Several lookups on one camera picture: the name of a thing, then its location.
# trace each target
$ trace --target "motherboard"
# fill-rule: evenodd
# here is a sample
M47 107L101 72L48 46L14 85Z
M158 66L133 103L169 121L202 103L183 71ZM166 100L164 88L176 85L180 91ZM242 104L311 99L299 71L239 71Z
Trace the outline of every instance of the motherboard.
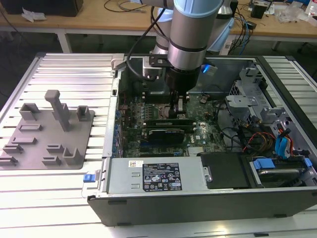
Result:
M204 94L191 94L187 98L183 104L184 113L177 115L177 119L168 118L168 100L162 99L160 103L144 97L133 98L129 103L126 99L120 100L123 157L196 156L202 152L225 151L226 145L214 116L218 101L209 100ZM180 123L179 128L172 127L175 120ZM157 142L155 137L163 133L165 137Z

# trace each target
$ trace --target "gray 3d printed part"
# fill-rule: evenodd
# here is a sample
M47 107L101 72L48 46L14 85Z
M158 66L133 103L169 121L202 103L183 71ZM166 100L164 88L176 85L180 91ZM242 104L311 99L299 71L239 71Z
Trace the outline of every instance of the gray 3d printed part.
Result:
M46 166L50 166L50 165L60 165L61 161L58 158L57 155L55 156L46 156L43 157L42 163L45 164Z
M11 143L12 144L19 144L19 145L35 144L36 138L35 137L14 137L13 140L11 141Z
M61 144L49 144L46 147L49 153L63 153L64 147Z
M77 164L78 161L81 160L81 158L82 158L82 155L79 154L79 151L77 148L75 148L74 153L70 153L67 148L64 149L63 159L66 161L68 165Z
M25 121L35 121L34 113L39 113L38 107L35 103L25 103L20 109L20 114Z
M3 147L4 152L7 154L21 154L23 152L23 149L20 145L5 145Z
M59 100L60 93L58 90L48 90L45 94L45 100L48 101L53 110L54 117L57 119L64 131L68 131L69 128L69 111L66 109L66 104L62 106Z
M28 124L28 125L21 125L19 127L20 131L38 131L42 130L42 126L40 124Z
M35 118L36 124L30 124L30 117L21 119L4 147L0 170L75 170L83 167L95 112L86 106L70 111L66 104L60 103L60 106L63 111L56 109L53 114L53 111L34 110L35 104L28 107L30 113L27 115ZM60 119L60 113L69 123L68 131L64 131L60 120L55 119Z
M9 156L9 155L0 156L0 166L13 167L13 166L16 166L17 162L18 161L13 156Z
M87 106L78 106L76 113L79 121L90 120L90 112Z

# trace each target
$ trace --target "power supply label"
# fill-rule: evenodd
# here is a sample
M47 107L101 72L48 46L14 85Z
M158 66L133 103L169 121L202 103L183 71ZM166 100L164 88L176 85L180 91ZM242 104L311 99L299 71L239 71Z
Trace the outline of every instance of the power supply label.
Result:
M143 164L143 190L145 192L182 190L178 163Z

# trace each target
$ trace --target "metal slotted tabletop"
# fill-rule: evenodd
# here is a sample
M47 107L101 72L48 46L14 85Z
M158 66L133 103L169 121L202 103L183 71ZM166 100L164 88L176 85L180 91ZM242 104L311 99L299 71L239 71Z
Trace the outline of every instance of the metal slotted tabletop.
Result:
M284 56L266 56L264 58L317 128L317 83L296 61L288 60ZM268 90L268 92L276 106L281 107L275 93L272 90Z
M44 100L47 89L61 92L70 109L87 105L96 114L86 162L80 170L0 171L0 237L316 237L317 206L294 217L249 219L185 224L105 227L82 197L83 175L101 168L104 134L112 84L110 54L47 54L35 58L0 113L0 148L20 121L23 103L50 108ZM301 80L294 69L289 76ZM309 96L315 97L310 90ZM316 110L313 105L305 105ZM308 109L315 120L316 111ZM89 183L91 191L96 183Z

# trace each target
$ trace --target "circuit board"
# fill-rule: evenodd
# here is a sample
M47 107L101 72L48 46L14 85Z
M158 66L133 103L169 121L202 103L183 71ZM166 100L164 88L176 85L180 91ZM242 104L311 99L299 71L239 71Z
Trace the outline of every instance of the circuit board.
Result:
M123 128L123 157L169 157L196 156L197 152L220 152L226 150L214 121L215 106L213 101L201 102L203 95L192 94L184 104L185 114L179 119L194 120L193 133L186 133L184 140L175 145L152 145L144 139L143 124L148 119L166 119L169 104L147 104L135 98L126 108Z

